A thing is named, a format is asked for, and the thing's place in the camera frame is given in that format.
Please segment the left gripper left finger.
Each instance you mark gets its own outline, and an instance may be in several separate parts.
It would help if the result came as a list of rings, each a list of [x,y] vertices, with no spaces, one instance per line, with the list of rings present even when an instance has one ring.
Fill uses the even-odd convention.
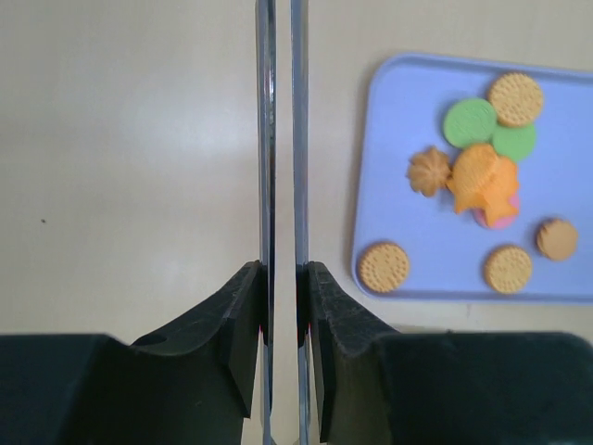
[[[88,335],[1,339],[5,444],[237,444],[251,414],[263,271],[132,344]]]

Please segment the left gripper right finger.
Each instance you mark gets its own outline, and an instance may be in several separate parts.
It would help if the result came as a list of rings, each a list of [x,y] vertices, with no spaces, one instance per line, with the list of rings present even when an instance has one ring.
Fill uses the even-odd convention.
[[[404,334],[313,261],[296,275],[327,444],[588,444],[592,347],[554,332]]]

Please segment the swirl butter cookie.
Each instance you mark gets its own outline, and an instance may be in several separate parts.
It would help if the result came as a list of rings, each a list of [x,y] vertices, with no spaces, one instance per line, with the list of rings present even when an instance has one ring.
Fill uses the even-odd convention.
[[[448,155],[435,146],[429,146],[413,155],[406,176],[414,192],[433,197],[446,186],[450,172]]]

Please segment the orange fish cookie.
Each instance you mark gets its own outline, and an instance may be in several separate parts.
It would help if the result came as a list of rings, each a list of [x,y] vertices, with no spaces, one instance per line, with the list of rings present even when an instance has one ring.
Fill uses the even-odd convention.
[[[519,189],[517,166],[509,158],[500,157],[490,182],[482,191],[486,224],[492,227],[499,219],[514,217],[519,211],[511,198]]]
[[[494,147],[486,143],[473,144],[458,155],[446,182],[457,214],[483,204],[478,195],[492,179],[498,161]]]

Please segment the metal tongs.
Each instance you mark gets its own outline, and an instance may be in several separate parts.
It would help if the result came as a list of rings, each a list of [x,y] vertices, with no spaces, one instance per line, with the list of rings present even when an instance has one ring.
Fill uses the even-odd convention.
[[[259,253],[264,271],[263,442],[272,444],[271,412],[276,235],[276,3],[257,1],[256,49],[259,136]],[[309,3],[290,3],[293,190],[299,444],[310,443],[309,321]]]

